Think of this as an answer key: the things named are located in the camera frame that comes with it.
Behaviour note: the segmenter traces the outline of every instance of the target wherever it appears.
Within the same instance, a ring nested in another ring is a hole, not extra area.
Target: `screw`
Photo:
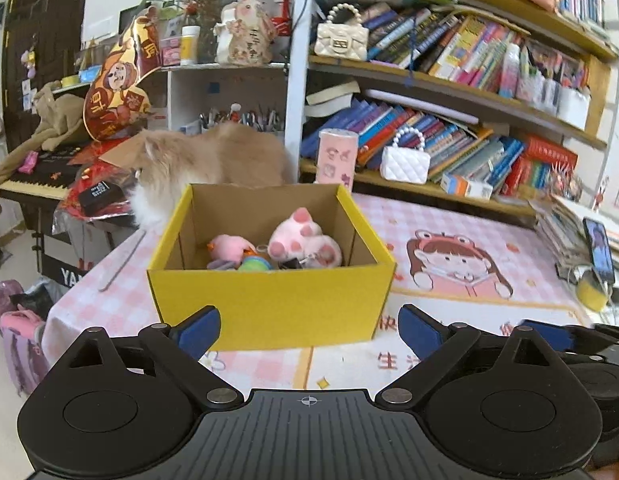
[[[381,394],[381,398],[389,404],[405,404],[412,400],[412,392],[405,388],[390,388]]]
[[[207,393],[207,400],[214,404],[229,404],[238,398],[238,394],[230,388],[216,388]]]

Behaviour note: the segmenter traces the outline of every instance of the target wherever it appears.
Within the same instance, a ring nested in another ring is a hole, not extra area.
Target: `pink checkered tablecloth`
[[[587,323],[535,232],[373,196],[354,198],[398,262],[374,339],[330,348],[210,351],[201,359],[205,367],[245,395],[251,388],[348,387],[367,387],[374,394],[417,363],[396,330],[398,309],[406,302],[444,324],[465,321],[494,333],[508,333],[525,318]],[[147,234],[139,243],[140,237],[141,232],[133,234],[53,307],[43,335],[43,351],[51,362],[90,326],[103,326],[110,336],[130,336],[157,322],[146,267],[158,236]],[[423,240],[434,242],[435,250]],[[122,272],[99,292],[136,245]]]

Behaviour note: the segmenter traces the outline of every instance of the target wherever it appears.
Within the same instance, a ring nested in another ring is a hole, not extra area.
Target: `pink backpack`
[[[41,339],[45,322],[29,310],[6,312],[0,317],[8,370],[18,393],[31,394],[49,370]]]
[[[23,287],[16,280],[0,282],[0,316],[5,312],[16,310],[16,306],[10,301],[10,296],[22,293]]]

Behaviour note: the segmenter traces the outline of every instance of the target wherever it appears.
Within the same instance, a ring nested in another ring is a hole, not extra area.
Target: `brown blanket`
[[[32,137],[15,148],[0,163],[0,185],[23,164],[27,153],[40,149],[52,152],[60,144],[82,142],[90,138],[83,124],[84,99],[65,94],[55,100],[52,90],[60,86],[58,81],[48,83],[34,96],[34,105],[41,123]]]

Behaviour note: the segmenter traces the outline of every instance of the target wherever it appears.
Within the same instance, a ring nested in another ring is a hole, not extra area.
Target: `toy ball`
[[[238,272],[262,272],[263,270],[272,270],[272,265],[260,256],[248,256],[238,267]]]

